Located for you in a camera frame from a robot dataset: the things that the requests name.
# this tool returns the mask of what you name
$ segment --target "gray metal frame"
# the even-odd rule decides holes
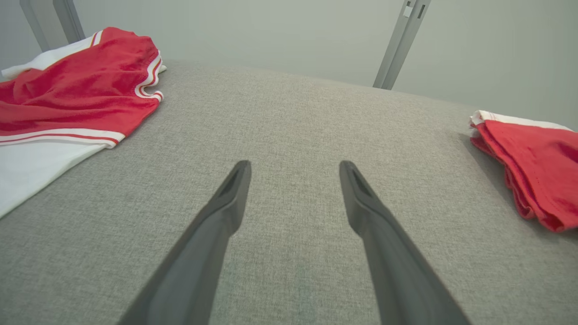
[[[53,0],[52,3],[68,43],[78,42],[86,38],[74,7],[74,0]]]
[[[430,2],[431,0],[404,0],[390,43],[373,83],[374,87],[388,90],[393,88]],[[407,12],[406,7],[412,8],[409,17],[404,15]]]
[[[28,20],[30,28],[32,28],[32,33],[34,33],[34,37],[36,38],[41,51],[46,52],[50,50],[51,48],[48,45],[46,36],[44,35],[44,32],[42,32],[42,27],[40,27],[36,14],[34,13],[34,10],[32,10],[30,0],[20,0],[20,7],[22,7],[24,16],[26,17],[26,20]]]

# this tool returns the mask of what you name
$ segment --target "striped trim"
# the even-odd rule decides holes
[[[94,33],[92,36],[92,42],[90,42],[90,47],[98,45],[101,42],[102,31]]]
[[[86,128],[61,128],[0,136],[0,146],[38,140],[64,140],[83,143],[102,143],[108,148],[113,148],[122,139],[124,139],[124,134],[114,131],[92,130]]]
[[[147,67],[147,78],[136,85],[135,94],[141,98],[156,98],[159,102],[163,99],[163,94],[160,91],[155,91],[149,94],[145,91],[146,87],[155,86],[158,84],[158,73],[162,66],[161,52],[158,52],[157,57]]]

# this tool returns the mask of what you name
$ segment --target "gray upholstered table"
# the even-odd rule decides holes
[[[376,324],[338,164],[354,161],[474,324],[575,324],[578,233],[517,216],[475,110],[168,61],[128,139],[0,219],[1,324],[114,324],[234,163],[253,179],[212,324]]]

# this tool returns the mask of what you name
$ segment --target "clothing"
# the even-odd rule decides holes
[[[479,110],[472,143],[502,163],[518,213],[551,231],[578,227],[578,133],[559,124]]]
[[[145,91],[163,69],[149,37],[109,27],[3,70],[0,217],[132,133],[163,99]]]

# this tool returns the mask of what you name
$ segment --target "red stripe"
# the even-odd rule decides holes
[[[94,45],[94,40],[97,38],[97,34],[98,32],[94,33],[94,35],[92,36],[92,42],[90,43],[90,47]]]
[[[0,143],[26,140],[26,139],[31,139],[31,138],[37,138],[39,136],[71,136],[73,138],[81,138],[81,139],[108,140],[108,141],[112,141],[112,142],[118,144],[118,140],[113,139],[113,138],[105,138],[105,137],[101,137],[101,136],[78,135],[78,134],[59,134],[59,133],[37,134],[37,135],[33,135],[33,136],[28,136],[26,138],[20,138],[20,139],[14,139],[14,140],[3,140],[3,141],[0,141]]]
[[[140,86],[140,87],[139,87],[139,92],[140,92],[141,95],[150,97],[149,95],[143,93],[143,88],[152,85],[152,84],[157,80],[157,75],[156,75],[156,73],[154,73],[154,72],[157,70],[158,66],[161,64],[161,61],[162,61],[162,60],[158,60],[157,65],[155,65],[154,68],[153,68],[153,81],[151,81],[149,84],[146,84],[146,85],[144,85],[144,86]]]

